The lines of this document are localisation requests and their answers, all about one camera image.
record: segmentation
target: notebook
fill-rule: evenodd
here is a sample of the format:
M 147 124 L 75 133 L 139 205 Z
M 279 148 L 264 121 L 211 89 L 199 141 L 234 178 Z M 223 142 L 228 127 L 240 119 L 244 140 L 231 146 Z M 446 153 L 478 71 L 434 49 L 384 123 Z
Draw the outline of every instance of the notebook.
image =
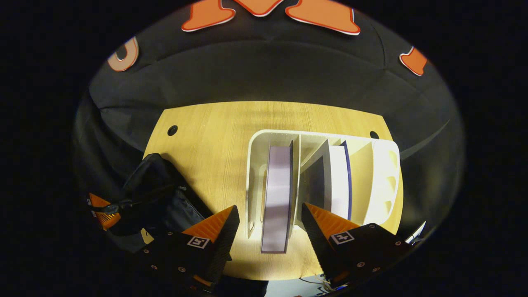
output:
M 262 222 L 262 253 L 285 253 L 291 216 L 293 143 L 270 146 L 266 201 Z

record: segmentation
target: black backdrop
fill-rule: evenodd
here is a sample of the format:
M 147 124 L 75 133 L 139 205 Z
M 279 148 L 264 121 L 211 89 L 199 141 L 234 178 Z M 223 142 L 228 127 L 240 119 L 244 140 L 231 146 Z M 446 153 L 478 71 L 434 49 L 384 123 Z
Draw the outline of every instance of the black backdrop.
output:
M 521 127 L 519 106 L 525 96 L 515 84 L 523 59 L 524 7 L 454 1 L 348 4 L 435 61 L 463 115 L 469 159 L 460 194 L 434 235 L 355 294 L 507 295 L 519 289 L 515 226 L 523 205 L 522 188 L 516 189 L 514 181 L 525 169 L 513 156 L 522 148 L 522 134 L 515 131 Z M 74 203 L 71 129 L 81 94 L 108 52 L 181 5 L 48 2 L 3 10 L 4 69 L 11 72 L 4 79 L 6 159 L 15 169 L 6 179 L 14 185 L 7 187 L 13 199 L 3 212 L 7 246 L 13 248 L 6 272 L 13 278 L 9 284 L 24 295 L 130 294 L 135 289 L 112 269 L 122 259 L 111 244 L 84 232 L 88 222 Z
M 424 221 L 422 236 L 436 228 L 454 200 L 465 147 L 456 104 L 435 62 L 418 77 L 398 59 L 411 44 L 375 20 L 356 9 L 362 32 L 349 36 L 293 21 L 284 9 L 297 2 L 285 0 L 260 18 L 224 1 L 240 12 L 236 18 L 194 33 L 179 30 L 189 18 L 182 8 L 135 34 L 140 57 L 130 69 L 116 72 L 103 61 L 73 131 L 81 190 L 110 202 L 117 197 L 166 108 L 301 101 L 383 116 L 406 181 L 398 235 L 408 237 Z

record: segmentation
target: black bag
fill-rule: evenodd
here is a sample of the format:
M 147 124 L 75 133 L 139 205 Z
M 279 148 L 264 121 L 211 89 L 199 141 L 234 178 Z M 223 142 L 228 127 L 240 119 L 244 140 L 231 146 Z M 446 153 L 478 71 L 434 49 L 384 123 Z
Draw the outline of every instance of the black bag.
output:
M 174 165 L 157 153 L 143 159 L 125 182 L 119 201 L 104 211 L 119 212 L 121 219 L 108 229 L 109 236 L 130 251 L 144 245 L 143 228 L 156 237 L 182 232 L 212 215 Z

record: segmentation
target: purple book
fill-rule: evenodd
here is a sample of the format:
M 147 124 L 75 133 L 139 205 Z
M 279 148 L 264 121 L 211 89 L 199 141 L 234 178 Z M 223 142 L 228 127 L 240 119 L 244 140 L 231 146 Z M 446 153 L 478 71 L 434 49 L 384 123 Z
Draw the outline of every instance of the purple book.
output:
M 352 174 L 350 171 L 350 157 L 348 155 L 348 146 L 346 140 L 343 141 L 341 146 L 345 147 L 346 166 L 348 169 L 348 220 L 350 221 L 352 215 Z
M 293 184 L 292 145 L 269 148 L 262 253 L 285 253 L 288 246 Z

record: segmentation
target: orange letter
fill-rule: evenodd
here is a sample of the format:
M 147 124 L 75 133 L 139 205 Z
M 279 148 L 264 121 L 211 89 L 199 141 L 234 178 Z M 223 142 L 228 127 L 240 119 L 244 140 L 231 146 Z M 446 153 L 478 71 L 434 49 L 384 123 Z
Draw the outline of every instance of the orange letter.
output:
M 136 62 L 139 55 L 139 46 L 135 37 L 125 42 L 125 49 L 127 50 L 127 55 L 123 59 L 119 59 L 116 53 L 108 58 L 108 64 L 112 69 L 125 71 Z
M 192 32 L 205 27 L 223 24 L 234 17 L 235 11 L 222 7 L 222 0 L 203 0 L 191 6 L 191 17 L 182 30 Z
M 299 0 L 286 8 L 286 14 L 296 21 L 318 25 L 348 35 L 358 35 L 360 28 L 354 23 L 354 10 L 330 0 Z
M 427 58 L 423 56 L 416 48 L 411 47 L 408 53 L 400 55 L 400 61 L 405 67 L 409 68 L 417 76 L 423 75 L 423 68 L 427 63 Z
M 284 0 L 235 0 L 254 16 L 267 16 Z

